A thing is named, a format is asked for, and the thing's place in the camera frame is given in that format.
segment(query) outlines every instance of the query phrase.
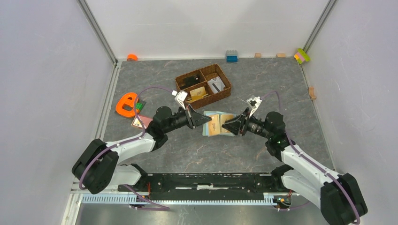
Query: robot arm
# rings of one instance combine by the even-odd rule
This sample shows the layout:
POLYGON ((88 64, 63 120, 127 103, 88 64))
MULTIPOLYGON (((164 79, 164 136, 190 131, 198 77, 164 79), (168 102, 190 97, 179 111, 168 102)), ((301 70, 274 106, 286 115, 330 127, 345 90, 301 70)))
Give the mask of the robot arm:
POLYGON ((133 165, 120 165, 124 160, 135 155, 151 152, 160 148, 167 140, 166 133, 188 126, 194 129, 211 120, 210 117, 197 113, 191 105, 185 106, 183 101, 186 92, 176 95, 176 102, 180 105, 176 113, 162 106, 157 109, 153 121, 145 129, 145 134, 136 135, 115 142, 93 140, 72 168, 72 173, 79 180, 89 163, 106 148, 111 148, 88 169, 83 178, 83 185, 92 193, 97 194, 106 187, 119 184, 134 185, 141 177, 141 172, 133 165))
POLYGON ((359 216, 367 213, 360 188, 352 175, 341 175, 325 167, 306 154, 293 140, 289 141, 283 115, 280 113, 269 112, 264 121, 256 119, 253 111, 259 107, 260 97, 252 97, 247 102, 250 106, 241 115, 226 121, 222 127, 235 135, 244 136, 249 131, 268 139, 265 143, 268 152, 285 163, 271 173, 276 188, 291 189, 302 195, 321 210, 330 224, 350 224, 356 219, 354 211, 342 190, 329 177, 331 176, 348 193, 359 216))

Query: blue block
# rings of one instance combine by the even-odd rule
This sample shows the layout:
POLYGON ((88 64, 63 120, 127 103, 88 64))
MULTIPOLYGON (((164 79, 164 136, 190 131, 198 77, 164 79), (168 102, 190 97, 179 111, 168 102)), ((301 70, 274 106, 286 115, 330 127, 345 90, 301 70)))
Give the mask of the blue block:
POLYGON ((237 62, 237 56, 227 56, 227 62, 237 62))
POLYGON ((237 59, 227 59, 227 62, 237 62, 237 59))

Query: card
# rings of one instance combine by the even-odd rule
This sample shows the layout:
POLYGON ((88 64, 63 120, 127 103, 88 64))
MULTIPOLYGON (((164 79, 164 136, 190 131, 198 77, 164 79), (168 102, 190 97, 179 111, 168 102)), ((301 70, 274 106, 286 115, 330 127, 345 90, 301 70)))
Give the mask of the card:
MULTIPOLYGON (((220 116, 220 124, 222 125, 225 123, 225 121, 230 120, 232 118, 234 118, 234 115, 232 114, 223 114, 220 116)), ((221 127, 221 134, 231 134, 231 132, 221 127)))
POLYGON ((209 136, 219 135, 220 132, 220 116, 218 114, 210 116, 212 120, 209 122, 209 136))
POLYGON ((213 93, 218 93, 225 88, 225 84, 222 82, 219 76, 210 79, 207 83, 209 84, 209 87, 213 91, 213 93))
POLYGON ((202 97, 203 95, 206 94, 206 89, 205 89, 205 87, 200 87, 200 88, 191 90, 189 93, 191 94, 192 99, 194 96, 202 97))

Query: green block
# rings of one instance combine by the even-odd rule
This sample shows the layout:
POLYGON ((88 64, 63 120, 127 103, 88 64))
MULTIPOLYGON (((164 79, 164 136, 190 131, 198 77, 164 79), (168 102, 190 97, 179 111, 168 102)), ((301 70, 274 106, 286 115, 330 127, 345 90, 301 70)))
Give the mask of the green block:
POLYGON ((136 103, 136 109, 141 110, 143 105, 139 102, 136 103))

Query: blue lego brick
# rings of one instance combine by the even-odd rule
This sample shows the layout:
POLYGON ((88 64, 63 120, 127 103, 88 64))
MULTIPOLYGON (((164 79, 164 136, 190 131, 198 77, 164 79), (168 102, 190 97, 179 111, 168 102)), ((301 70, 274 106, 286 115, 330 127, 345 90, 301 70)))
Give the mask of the blue lego brick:
POLYGON ((227 62, 237 62, 237 57, 232 58, 232 59, 228 59, 228 58, 227 58, 227 62))
POLYGON ((227 56, 228 60, 237 60, 237 56, 227 56))
POLYGON ((225 56, 237 56, 237 51, 236 50, 227 50, 225 53, 225 56))

